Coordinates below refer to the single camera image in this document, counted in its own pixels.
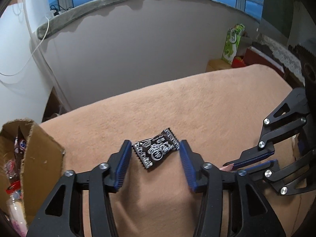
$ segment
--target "candy wrapper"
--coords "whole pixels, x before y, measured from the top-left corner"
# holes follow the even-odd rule
[[[21,170],[21,161],[24,157],[24,152],[26,149],[26,141],[21,132],[20,127],[18,127],[18,134],[16,135],[15,142],[14,142],[14,156],[15,156],[15,163],[18,171]]]
[[[167,153],[179,150],[180,144],[170,128],[166,128],[153,138],[134,143],[133,147],[144,167],[149,169],[164,161]]]
[[[4,165],[4,171],[9,179],[10,184],[20,179],[18,168],[16,167],[15,160],[9,160]]]

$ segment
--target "black candy packet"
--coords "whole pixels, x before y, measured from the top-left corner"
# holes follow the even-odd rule
[[[179,150],[180,144],[170,128],[166,128],[153,138],[134,143],[133,147],[145,168],[149,169],[164,161],[167,153]]]

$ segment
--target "pink object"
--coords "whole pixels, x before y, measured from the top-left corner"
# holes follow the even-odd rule
[[[234,164],[229,164],[228,166],[221,167],[219,170],[229,172],[233,170],[233,166]]]
[[[26,237],[27,223],[24,218],[23,202],[20,199],[20,193],[14,192],[7,201],[10,222],[13,228],[21,237]]]

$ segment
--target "snack package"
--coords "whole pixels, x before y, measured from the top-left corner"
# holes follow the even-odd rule
[[[144,167],[149,169],[164,161],[167,153],[179,150],[180,144],[170,128],[166,128],[153,138],[134,143],[133,147]]]
[[[9,160],[4,164],[4,171],[9,179],[10,184],[20,179],[19,171],[16,167],[15,160]]]
[[[236,24],[233,28],[228,30],[222,60],[228,62],[230,65],[233,63],[233,59],[236,56],[240,39],[244,31],[245,26],[243,24]]]
[[[21,132],[20,127],[18,127],[18,134],[16,135],[15,142],[14,142],[14,156],[15,156],[15,163],[18,171],[21,170],[21,161],[24,157],[24,152],[26,149],[26,141]]]

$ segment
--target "white cable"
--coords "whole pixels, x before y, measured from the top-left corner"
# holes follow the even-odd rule
[[[18,12],[18,13],[15,13],[14,5],[17,5],[17,6],[18,6],[18,9],[19,9],[19,12]],[[22,7],[23,7],[23,4],[22,4],[22,6],[19,6],[18,4],[13,4],[13,5],[12,5],[13,14],[14,14],[15,16],[19,16],[19,15],[22,13]]]
[[[24,64],[24,66],[23,66],[17,73],[15,73],[15,74],[13,74],[13,75],[6,75],[6,74],[3,74],[3,73],[1,73],[1,72],[0,72],[0,75],[2,75],[2,76],[7,76],[7,77],[8,77],[8,76],[16,76],[16,75],[18,75],[18,74],[26,67],[27,63],[28,63],[29,60],[32,58],[32,56],[33,56],[33,54],[35,53],[35,51],[40,47],[40,45],[42,44],[42,42],[44,41],[44,39],[45,39],[45,37],[46,37],[46,35],[47,35],[47,33],[48,33],[48,29],[49,29],[49,18],[46,17],[46,16],[45,16],[45,18],[47,19],[47,29],[46,29],[45,35],[44,35],[43,39],[40,41],[40,43],[38,44],[38,46],[34,49],[34,51],[32,52],[31,56],[28,58],[28,60],[27,60],[26,63]]]

